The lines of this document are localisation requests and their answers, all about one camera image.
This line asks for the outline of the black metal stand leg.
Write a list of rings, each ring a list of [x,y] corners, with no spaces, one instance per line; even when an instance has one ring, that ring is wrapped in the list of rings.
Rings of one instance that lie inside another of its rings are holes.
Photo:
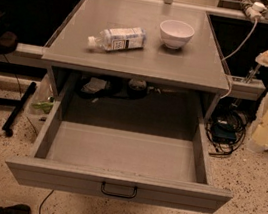
[[[28,97],[33,95],[35,90],[36,90],[36,84],[35,82],[31,82],[28,89],[26,89],[25,94],[21,97],[19,101],[17,101],[17,103],[15,103],[15,107],[12,113],[6,120],[5,124],[2,126],[2,130],[5,131],[5,135],[7,137],[11,137],[13,135],[13,130],[11,128],[13,121],[16,119],[17,115],[20,113],[20,111],[24,107],[25,102],[27,102],[28,100]]]

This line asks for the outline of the green plastic bag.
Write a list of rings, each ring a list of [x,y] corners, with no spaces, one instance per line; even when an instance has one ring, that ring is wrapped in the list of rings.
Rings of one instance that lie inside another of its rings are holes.
[[[54,104],[54,98],[53,97],[49,97],[46,101],[42,102],[37,102],[37,103],[33,103],[32,106],[33,108],[35,108],[36,110],[42,110],[44,113],[49,113],[50,110],[52,110]]]

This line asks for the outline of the blue plastic water bottle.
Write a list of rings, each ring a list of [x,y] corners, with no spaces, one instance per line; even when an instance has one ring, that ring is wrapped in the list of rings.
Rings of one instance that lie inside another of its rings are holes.
[[[119,51],[145,47],[147,33],[141,27],[104,29],[98,36],[88,37],[90,50]]]

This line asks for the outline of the black shoe bottom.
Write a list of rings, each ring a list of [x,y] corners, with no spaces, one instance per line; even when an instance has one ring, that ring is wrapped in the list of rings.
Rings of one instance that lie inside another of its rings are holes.
[[[0,206],[0,214],[30,214],[31,208],[25,204],[12,206]]]

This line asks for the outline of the grey metal drawer cabinet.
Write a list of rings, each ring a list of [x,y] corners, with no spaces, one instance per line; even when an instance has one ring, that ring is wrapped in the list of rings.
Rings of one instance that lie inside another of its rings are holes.
[[[211,116],[228,91],[207,12],[152,0],[83,0],[43,55],[55,95],[67,69],[202,91]]]

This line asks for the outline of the open grey top drawer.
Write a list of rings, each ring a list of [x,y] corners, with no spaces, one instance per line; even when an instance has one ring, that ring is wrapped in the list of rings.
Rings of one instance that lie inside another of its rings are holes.
[[[130,200],[213,213],[232,197],[214,186],[196,92],[82,99],[64,85],[28,156],[8,159],[22,185],[98,197],[103,182],[137,187]]]

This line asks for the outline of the white ceramic bowl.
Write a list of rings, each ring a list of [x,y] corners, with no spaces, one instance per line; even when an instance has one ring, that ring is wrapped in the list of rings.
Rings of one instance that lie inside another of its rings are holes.
[[[160,23],[159,30],[163,44],[174,50],[186,45],[195,32],[189,24],[170,19]]]

